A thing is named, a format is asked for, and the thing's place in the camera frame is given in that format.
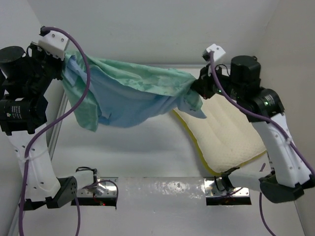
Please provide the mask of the cream pillow with yellow edge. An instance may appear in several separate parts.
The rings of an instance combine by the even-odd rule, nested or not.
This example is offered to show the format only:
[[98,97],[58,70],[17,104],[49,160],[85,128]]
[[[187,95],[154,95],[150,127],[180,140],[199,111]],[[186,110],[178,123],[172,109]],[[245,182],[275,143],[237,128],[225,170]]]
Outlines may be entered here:
[[259,134],[247,117],[226,98],[214,95],[203,101],[205,119],[174,109],[174,115],[190,135],[200,161],[212,175],[242,167],[266,153]]

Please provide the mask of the green and blue pillowcase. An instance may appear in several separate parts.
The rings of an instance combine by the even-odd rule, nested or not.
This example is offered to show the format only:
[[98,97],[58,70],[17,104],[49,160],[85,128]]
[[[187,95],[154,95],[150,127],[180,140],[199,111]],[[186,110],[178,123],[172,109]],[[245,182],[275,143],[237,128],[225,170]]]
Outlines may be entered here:
[[130,128],[173,109],[206,118],[201,97],[190,88],[195,77],[187,72],[94,57],[87,61],[89,91],[74,111],[82,128]]

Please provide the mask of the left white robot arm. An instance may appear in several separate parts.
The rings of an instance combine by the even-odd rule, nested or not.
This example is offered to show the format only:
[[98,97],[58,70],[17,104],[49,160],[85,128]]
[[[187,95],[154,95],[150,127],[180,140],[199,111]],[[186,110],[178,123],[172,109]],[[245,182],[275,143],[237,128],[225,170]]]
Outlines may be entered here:
[[57,177],[52,167],[44,94],[53,79],[61,78],[62,65],[59,56],[35,43],[0,51],[0,127],[14,147],[24,179],[22,211],[60,208],[96,182],[96,169],[78,168],[71,176]]

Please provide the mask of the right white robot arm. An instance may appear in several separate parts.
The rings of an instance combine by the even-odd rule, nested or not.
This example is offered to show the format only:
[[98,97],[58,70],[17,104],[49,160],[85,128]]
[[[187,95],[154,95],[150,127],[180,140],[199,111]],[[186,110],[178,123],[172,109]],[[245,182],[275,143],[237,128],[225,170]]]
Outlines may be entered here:
[[245,187],[276,204],[303,196],[306,189],[314,187],[315,172],[292,140],[279,95],[261,86],[261,65],[256,57],[234,57],[227,76],[216,67],[213,53],[204,59],[207,65],[191,88],[205,99],[222,95],[245,114],[266,147],[271,167],[269,172],[256,173],[233,167],[215,180],[217,190],[229,193],[234,188]]

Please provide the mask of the white front cover board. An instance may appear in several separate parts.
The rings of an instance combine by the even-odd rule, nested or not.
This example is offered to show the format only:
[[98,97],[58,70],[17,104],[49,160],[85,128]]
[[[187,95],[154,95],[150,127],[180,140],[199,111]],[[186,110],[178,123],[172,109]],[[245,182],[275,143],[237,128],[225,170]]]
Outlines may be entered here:
[[27,236],[301,236],[294,203],[250,192],[250,205],[209,206],[201,178],[119,178],[117,206],[42,207],[24,215]]

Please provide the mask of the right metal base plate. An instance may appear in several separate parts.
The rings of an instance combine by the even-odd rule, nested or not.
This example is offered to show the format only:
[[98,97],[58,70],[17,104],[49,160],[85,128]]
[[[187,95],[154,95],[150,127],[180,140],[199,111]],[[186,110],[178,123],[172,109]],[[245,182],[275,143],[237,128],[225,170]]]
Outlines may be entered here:
[[249,197],[247,188],[225,188],[221,182],[221,177],[208,177],[204,179],[205,196],[208,198],[224,197]]

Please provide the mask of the metal base plate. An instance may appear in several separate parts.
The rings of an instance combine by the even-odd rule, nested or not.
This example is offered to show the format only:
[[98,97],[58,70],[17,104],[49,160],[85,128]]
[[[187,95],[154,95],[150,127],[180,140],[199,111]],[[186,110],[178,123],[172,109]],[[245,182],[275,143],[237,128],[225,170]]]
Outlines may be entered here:
[[99,177],[96,183],[77,191],[78,198],[114,198],[119,194],[117,177]]
[[204,179],[205,196],[208,198],[224,197],[249,197],[247,188],[225,188],[221,182],[221,177],[208,177]]

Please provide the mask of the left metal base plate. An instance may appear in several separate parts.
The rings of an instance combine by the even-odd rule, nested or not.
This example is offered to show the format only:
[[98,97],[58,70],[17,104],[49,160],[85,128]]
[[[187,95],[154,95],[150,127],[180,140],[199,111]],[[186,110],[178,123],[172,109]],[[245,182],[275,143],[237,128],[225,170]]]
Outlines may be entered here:
[[96,183],[77,191],[78,198],[114,198],[119,194],[117,177],[99,177]]

